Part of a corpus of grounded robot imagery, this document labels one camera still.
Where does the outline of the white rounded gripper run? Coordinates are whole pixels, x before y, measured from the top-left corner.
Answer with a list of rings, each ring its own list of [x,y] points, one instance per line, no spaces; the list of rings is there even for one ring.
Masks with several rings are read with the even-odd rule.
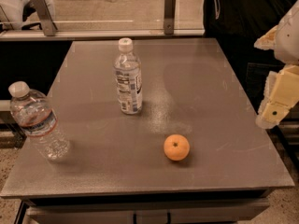
[[[256,124],[263,129],[272,129],[299,102],[299,0],[280,20],[278,26],[255,41],[254,47],[271,49],[277,60],[290,63],[278,73],[270,71],[265,81]]]

